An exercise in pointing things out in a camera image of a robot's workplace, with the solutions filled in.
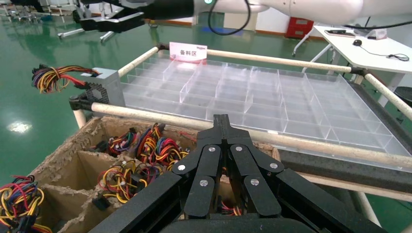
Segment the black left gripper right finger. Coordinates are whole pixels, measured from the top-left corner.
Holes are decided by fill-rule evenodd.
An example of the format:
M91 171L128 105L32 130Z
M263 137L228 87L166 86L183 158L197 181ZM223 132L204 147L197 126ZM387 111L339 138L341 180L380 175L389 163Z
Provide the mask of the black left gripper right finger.
M234 164L228 172L242 178L247 209L262 217L296 218L320 233L383 233L385 230L347 207L297 172L285 168L253 145L250 134L226 119L226 142Z

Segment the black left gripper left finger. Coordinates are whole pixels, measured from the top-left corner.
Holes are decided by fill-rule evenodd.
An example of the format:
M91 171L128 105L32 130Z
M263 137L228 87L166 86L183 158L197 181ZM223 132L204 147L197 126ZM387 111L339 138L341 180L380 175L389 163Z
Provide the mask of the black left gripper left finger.
M214 115L213 126L197 133L197 147L148 187L95 226L92 233L163 233L192 219L206 220L216 210L222 174L227 115Z

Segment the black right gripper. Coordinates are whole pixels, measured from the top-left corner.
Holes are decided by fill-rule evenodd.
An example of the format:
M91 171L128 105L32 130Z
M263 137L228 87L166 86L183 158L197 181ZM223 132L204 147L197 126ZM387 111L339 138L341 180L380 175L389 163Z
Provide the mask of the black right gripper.
M122 33L144 25L143 15L147 19L172 20L191 17L194 14L193 0L154 0L151 4L143 7L141 0L83 0L82 3L108 3L137 12L122 17L119 17L118 14L112 14L107 17L82 19L80 25L85 31Z

